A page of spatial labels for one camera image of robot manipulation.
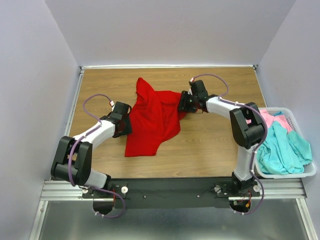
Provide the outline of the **red t shirt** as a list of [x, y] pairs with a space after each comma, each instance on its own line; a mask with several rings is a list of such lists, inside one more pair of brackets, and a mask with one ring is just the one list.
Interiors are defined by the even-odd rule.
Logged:
[[178, 111], [182, 94], [156, 91], [143, 78], [136, 82], [136, 102], [129, 114], [132, 133], [127, 136], [125, 157], [154, 156], [159, 146], [181, 131]]

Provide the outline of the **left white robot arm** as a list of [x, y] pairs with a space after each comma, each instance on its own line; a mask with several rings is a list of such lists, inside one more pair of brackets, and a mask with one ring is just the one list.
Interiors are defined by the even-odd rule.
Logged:
[[107, 197], [112, 191], [111, 176], [92, 168], [93, 150], [107, 139], [132, 133], [131, 110], [130, 105], [117, 101], [108, 115], [85, 132], [63, 136], [53, 159], [51, 176], [72, 186], [90, 187], [99, 197]]

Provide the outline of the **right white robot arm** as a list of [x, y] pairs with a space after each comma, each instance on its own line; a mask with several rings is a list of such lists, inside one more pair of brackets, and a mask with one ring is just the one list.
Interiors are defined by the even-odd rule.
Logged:
[[218, 114], [230, 120], [232, 136], [238, 145], [237, 163], [229, 184], [233, 195], [246, 194], [255, 185], [254, 158], [257, 149], [265, 141], [268, 127], [253, 102], [244, 104], [209, 95], [202, 80], [191, 79], [190, 89], [181, 92], [178, 111]]

